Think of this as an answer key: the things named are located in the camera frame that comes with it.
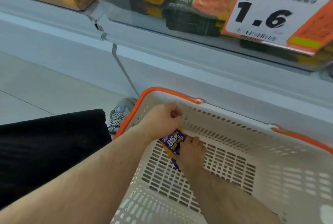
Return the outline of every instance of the shopping basket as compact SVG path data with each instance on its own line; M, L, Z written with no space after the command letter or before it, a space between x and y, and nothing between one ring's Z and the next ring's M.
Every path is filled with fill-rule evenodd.
M207 170L257 198L285 223L333 223L333 149L303 135L152 87L142 93L116 137L165 102L183 110L184 133L204 142ZM206 221L185 176L154 141L111 223Z

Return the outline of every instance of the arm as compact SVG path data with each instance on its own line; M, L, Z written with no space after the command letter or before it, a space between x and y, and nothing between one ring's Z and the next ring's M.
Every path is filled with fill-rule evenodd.
M110 223L146 147L171 134L181 114L176 104L155 106L114 142L1 210L0 223Z
M281 224L261 202L202 167L206 148L198 137L181 143L174 155L185 174L208 224Z

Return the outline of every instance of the floor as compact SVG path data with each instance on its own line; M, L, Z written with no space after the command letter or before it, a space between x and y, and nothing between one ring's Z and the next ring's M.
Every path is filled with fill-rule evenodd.
M102 108L124 96L0 53L0 125Z

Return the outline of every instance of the orange price tag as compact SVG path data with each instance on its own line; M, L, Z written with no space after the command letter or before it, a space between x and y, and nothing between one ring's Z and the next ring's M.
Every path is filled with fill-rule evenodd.
M333 0L237 0L222 33L313 55L333 39Z

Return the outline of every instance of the black pants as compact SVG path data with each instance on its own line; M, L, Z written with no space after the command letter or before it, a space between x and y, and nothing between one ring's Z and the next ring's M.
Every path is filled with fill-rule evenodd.
M0 126L0 209L111 142L102 109Z

